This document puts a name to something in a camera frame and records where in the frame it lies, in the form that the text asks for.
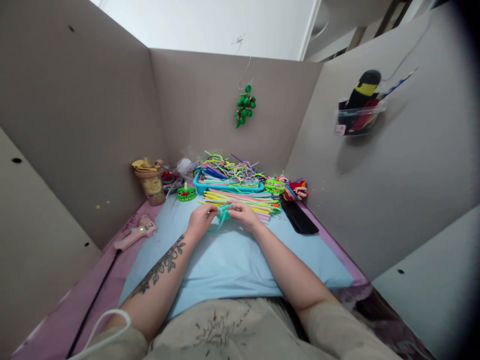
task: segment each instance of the hand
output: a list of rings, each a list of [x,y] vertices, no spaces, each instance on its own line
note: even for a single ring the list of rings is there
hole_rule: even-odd
[[[258,228],[265,226],[249,205],[239,201],[229,200],[227,202],[233,204],[231,207],[233,210],[228,210],[228,215],[230,215],[232,219],[240,221],[243,228],[248,232],[253,233]]]
[[[217,207],[213,204],[203,204],[191,212],[188,228],[185,234],[189,234],[198,240],[205,235],[212,223],[212,220],[219,214]]]

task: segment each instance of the green pipe cleaner craft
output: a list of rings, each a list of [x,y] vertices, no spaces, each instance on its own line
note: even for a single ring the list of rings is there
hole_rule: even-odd
[[[257,107],[257,99],[251,95],[252,86],[245,86],[245,93],[240,95],[240,100],[236,103],[239,109],[236,112],[236,127],[245,124],[245,120],[253,115],[253,109]]]

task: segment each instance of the plastic holder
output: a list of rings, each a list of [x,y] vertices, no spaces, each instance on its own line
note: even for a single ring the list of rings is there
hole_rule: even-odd
[[[387,110],[386,99],[376,106],[337,110],[334,134],[337,136],[366,135],[374,127],[377,116]]]
[[[202,184],[199,183],[200,170],[197,171],[195,178],[193,179],[193,185],[196,186],[196,192],[200,195],[203,195],[208,189],[215,189],[220,191],[233,191],[241,193],[261,193],[265,190],[263,182],[258,184],[258,187],[244,187],[244,186],[229,186],[229,185],[211,185],[211,184]]]

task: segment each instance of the smartphone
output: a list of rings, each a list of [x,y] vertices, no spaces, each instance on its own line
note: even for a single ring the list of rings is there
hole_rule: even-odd
[[[291,225],[299,234],[316,234],[319,228],[309,219],[306,213],[295,201],[281,201],[281,207],[290,220]]]

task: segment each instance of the sticker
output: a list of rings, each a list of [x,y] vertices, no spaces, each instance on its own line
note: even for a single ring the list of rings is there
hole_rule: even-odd
[[[345,130],[347,129],[347,125],[335,125],[335,135],[343,136],[345,135]]]

